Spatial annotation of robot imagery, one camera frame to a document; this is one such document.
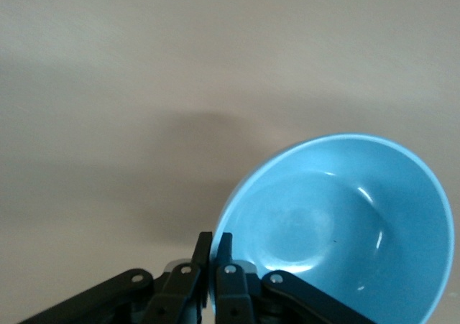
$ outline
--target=blue bowl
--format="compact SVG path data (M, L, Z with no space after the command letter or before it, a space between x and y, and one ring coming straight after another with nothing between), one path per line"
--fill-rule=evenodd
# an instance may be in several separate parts
M379 324L424 323L454 255L449 202L428 166L378 136L336 134L261 164L229 198L223 232L259 277L291 272Z

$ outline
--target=bowl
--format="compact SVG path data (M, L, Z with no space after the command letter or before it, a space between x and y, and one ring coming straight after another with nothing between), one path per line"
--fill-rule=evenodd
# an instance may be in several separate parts
M334 134L269 158L227 201L211 247L233 234L233 259L259 277L285 270L376 323L425 323L454 255L449 202L410 150Z

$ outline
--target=metal screw head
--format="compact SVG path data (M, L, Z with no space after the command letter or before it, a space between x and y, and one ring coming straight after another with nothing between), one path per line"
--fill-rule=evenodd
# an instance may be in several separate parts
M141 274L138 274L138 275L134 275L131 278L131 282L133 282L133 283L141 282L143 279L144 279L144 276L142 276Z
M180 272L182 274L190 274L192 272L192 268L186 265L180 269Z
M282 283L282 276L279 274L273 274L270 276L270 281L272 283Z
M227 265L225 268L224 268L224 272L226 274L234 274L236 272L236 267L234 265Z

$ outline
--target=beige surface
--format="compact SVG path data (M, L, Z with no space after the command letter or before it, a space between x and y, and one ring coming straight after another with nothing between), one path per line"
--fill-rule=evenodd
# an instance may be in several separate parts
M253 166L321 134L411 148L458 231L459 16L460 0L0 0L0 322L130 267L158 276ZM456 263L430 323L459 318Z

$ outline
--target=screw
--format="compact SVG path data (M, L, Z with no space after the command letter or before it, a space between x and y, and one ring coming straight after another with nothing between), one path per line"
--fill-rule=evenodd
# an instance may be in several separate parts
M270 281L272 283L282 283L282 276L279 274L273 274L270 276Z
M234 265L227 265L224 269L226 274L234 274L236 272L236 267Z
M192 268L186 265L180 269L180 272L182 274L190 274L192 272Z
M131 282L136 283L136 282L141 282L144 279L144 277L141 274L134 275L131 278Z

